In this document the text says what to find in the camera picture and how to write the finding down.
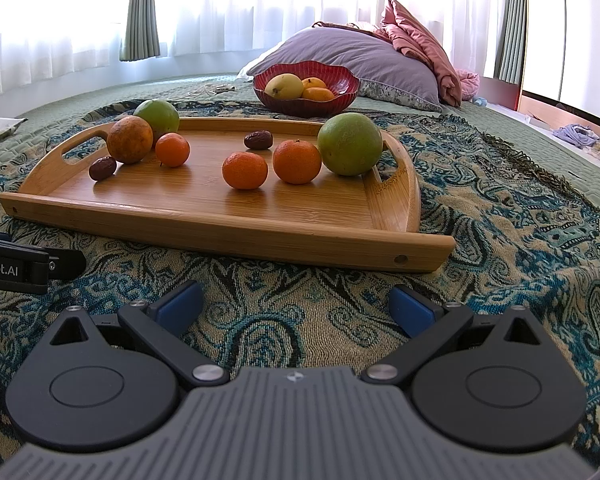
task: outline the triangular cutout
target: triangular cutout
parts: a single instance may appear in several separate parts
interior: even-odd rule
[[[68,343],[79,343],[87,341],[89,337],[77,317],[70,317],[62,323],[60,329],[51,340],[52,345],[66,345]]]
[[[517,317],[511,323],[509,327],[509,331],[504,338],[505,341],[512,341],[514,343],[524,343],[527,345],[539,345],[540,342],[534,334],[534,331],[531,330],[531,327],[528,325],[526,320],[521,317]]]

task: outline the purple pillow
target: purple pillow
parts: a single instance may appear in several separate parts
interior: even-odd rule
[[[351,70],[360,79],[358,95],[362,97],[426,112],[442,111],[433,72],[373,36],[342,28],[305,28],[266,54],[254,66],[245,67],[246,75],[259,74],[277,63],[314,60]]]

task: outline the yellow pear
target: yellow pear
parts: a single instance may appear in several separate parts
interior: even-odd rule
[[[302,80],[294,74],[280,74],[267,83],[264,92],[275,99],[299,99],[304,91]]]

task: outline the pink blanket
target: pink blanket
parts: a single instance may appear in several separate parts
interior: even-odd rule
[[[480,89],[480,76],[475,72],[458,69],[460,86],[462,88],[462,101],[470,101],[478,95]]]
[[[382,32],[394,49],[429,67],[438,82],[440,98],[459,107],[462,100],[460,78],[438,40],[398,0],[388,0],[382,13]]]

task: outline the patterned blanket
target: patterned blanket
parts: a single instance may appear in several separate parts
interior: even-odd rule
[[[53,146],[133,111],[139,100],[100,108],[0,167],[0,192],[17,190]],[[183,116],[271,116],[247,102],[174,103]],[[351,365],[357,371],[406,341],[386,310],[393,285],[435,301],[464,301],[497,314],[524,304],[541,320],[587,387],[587,416],[573,445],[600,465],[600,211],[564,180],[457,116],[364,110],[400,139],[420,178],[422,231],[458,246],[436,272],[361,272],[168,250],[17,221],[0,206],[14,240],[84,252],[88,268],[44,296],[0,292],[0,463],[19,446],[4,388],[46,327],[70,304],[92,314],[155,300],[195,278],[205,310],[184,341],[223,367]],[[83,146],[74,156],[94,149]],[[379,169],[394,170],[390,155]]]

